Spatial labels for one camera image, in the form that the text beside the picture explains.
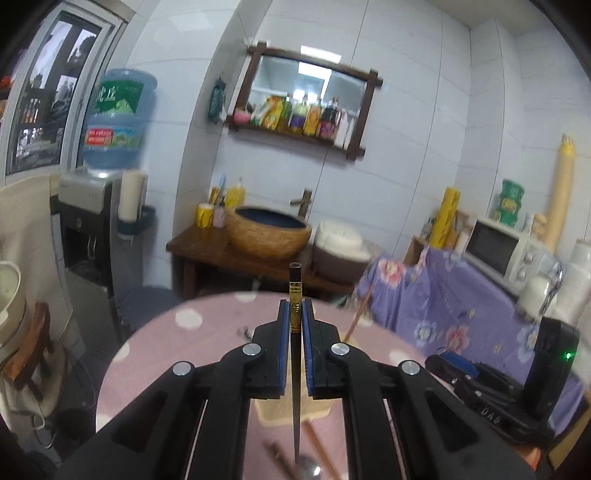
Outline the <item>person's right hand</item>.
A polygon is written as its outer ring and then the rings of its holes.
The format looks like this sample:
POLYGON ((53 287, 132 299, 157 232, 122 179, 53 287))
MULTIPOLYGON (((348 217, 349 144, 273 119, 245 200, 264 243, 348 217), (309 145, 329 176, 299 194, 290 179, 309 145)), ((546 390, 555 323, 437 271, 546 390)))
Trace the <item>person's right hand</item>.
POLYGON ((516 445, 514 450, 530 466, 533 471, 538 469, 542 458, 542 450, 535 446, 516 445))

